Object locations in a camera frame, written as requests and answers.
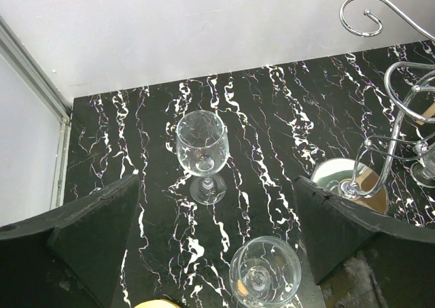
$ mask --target marble countertop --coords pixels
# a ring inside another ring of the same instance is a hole
[[[123,175],[142,180],[113,307],[153,298],[184,307],[236,307],[229,262],[245,241],[261,235],[285,239],[300,256],[302,284],[292,307],[324,307],[300,243],[292,180],[310,176],[328,158],[355,158],[368,135],[390,134],[397,109],[383,88],[383,72],[397,61],[433,64],[435,45],[393,46],[75,99],[65,202]],[[394,75],[402,98],[417,77],[407,69]],[[417,102],[421,112],[431,103],[425,97]],[[228,189],[215,206],[190,198],[191,177],[175,153],[175,126],[197,109],[219,114],[228,127],[230,158],[220,172]],[[423,129],[408,123],[402,136],[418,139]],[[364,162],[379,172],[383,159],[373,154]],[[410,165],[393,164],[388,215],[435,228],[435,191],[413,181]]]

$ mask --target white panel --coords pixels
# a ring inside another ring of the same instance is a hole
[[[378,1],[0,0],[0,14],[64,95],[74,97],[422,39]],[[435,32],[435,0],[392,0]]]
[[[0,56],[0,226],[50,209],[60,124]]]

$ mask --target empty glass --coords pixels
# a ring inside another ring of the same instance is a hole
[[[177,125],[177,157],[195,175],[190,194],[201,204],[216,204],[226,192],[224,179],[216,174],[230,156],[228,137],[221,118],[208,111],[186,114]]]
[[[243,245],[231,260],[232,293],[248,308],[284,307],[300,284],[294,250],[275,237],[258,237]]]

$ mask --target glass rim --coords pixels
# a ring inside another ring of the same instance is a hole
[[[252,239],[252,240],[249,240],[247,243],[245,243],[245,244],[243,245],[243,249],[242,249],[242,251],[241,251],[241,253],[240,253],[239,258],[237,259],[237,277],[238,277],[238,279],[242,280],[242,277],[241,277],[241,274],[240,274],[240,270],[241,270],[241,269],[240,269],[240,267],[241,267],[241,259],[242,259],[243,255],[244,255],[244,253],[246,252],[246,250],[247,250],[247,248],[248,248],[248,245],[249,245],[250,243],[259,242],[259,241],[261,241],[261,240],[269,240],[269,241],[268,241],[269,243],[270,243],[270,242],[273,242],[273,241],[276,241],[276,242],[279,242],[279,243],[281,243],[282,245],[284,245],[284,246],[290,248],[290,252],[291,252],[290,256],[295,257],[296,262],[298,263],[297,266],[296,266],[296,270],[297,270],[297,274],[298,274],[298,279],[296,280],[295,284],[293,285],[292,290],[290,291],[291,296],[289,296],[287,299],[284,299],[284,300],[282,300],[282,301],[278,301],[278,302],[276,302],[276,303],[274,303],[274,304],[286,303],[286,302],[288,302],[289,300],[292,300],[292,299],[294,298],[296,292],[297,292],[298,289],[299,289],[300,280],[301,280],[301,278],[302,278],[302,268],[301,268],[301,266],[300,266],[300,261],[299,261],[299,257],[298,257],[298,255],[296,254],[296,252],[294,251],[294,249],[293,249],[293,248],[292,248],[292,247],[291,247],[287,242],[285,242],[283,239],[278,238],[278,237],[272,237],[272,236],[270,236],[270,235],[262,235],[262,236],[260,236],[260,237],[256,237],[256,238],[254,238],[254,239]],[[246,284],[243,284],[243,286],[245,286],[245,289],[248,291],[248,293],[249,293],[251,296],[254,296],[254,295],[249,291],[249,289],[246,287]],[[263,300],[258,299],[258,298],[256,298],[256,301],[258,301],[258,302],[260,302],[260,303],[264,303],[264,304],[266,304],[266,305],[269,305],[269,304],[270,304],[270,302],[268,302],[268,301],[263,301]]]
[[[208,146],[192,146],[192,145],[189,145],[188,143],[186,143],[186,142],[183,140],[183,138],[180,136],[180,134],[179,134],[179,132],[178,132],[178,130],[179,130],[179,126],[180,126],[180,124],[181,124],[181,121],[183,121],[184,118],[188,117],[189,115],[191,115],[191,114],[193,114],[193,113],[197,113],[197,112],[205,112],[206,114],[211,114],[211,115],[217,117],[219,123],[222,125],[222,132],[221,132],[221,134],[219,135],[219,139],[216,140],[214,143],[208,145]],[[214,146],[217,142],[219,142],[219,141],[222,139],[222,137],[224,136],[224,134],[225,134],[225,124],[224,124],[224,121],[222,121],[222,119],[220,118],[220,116],[218,116],[216,113],[214,113],[214,112],[212,112],[212,111],[207,111],[207,110],[205,110],[205,109],[198,109],[198,110],[196,110],[196,111],[192,111],[192,112],[189,112],[189,113],[185,114],[185,115],[183,116],[183,118],[180,119],[180,121],[177,123],[177,128],[175,129],[175,134],[177,135],[177,138],[178,138],[178,139],[179,139],[179,140],[180,140],[180,141],[181,141],[185,146],[187,146],[187,147],[190,147],[190,148],[198,148],[198,149],[210,148],[211,146]]]

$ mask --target wine glass bowl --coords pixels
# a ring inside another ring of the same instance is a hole
[[[192,175],[190,194],[201,204],[215,204],[226,191],[224,179],[216,174],[225,165],[230,149],[222,119],[213,112],[186,114],[177,125],[177,157]]]
[[[230,264],[230,285],[249,308],[283,307],[296,294],[301,269],[294,250],[275,237],[258,237],[239,248]]]

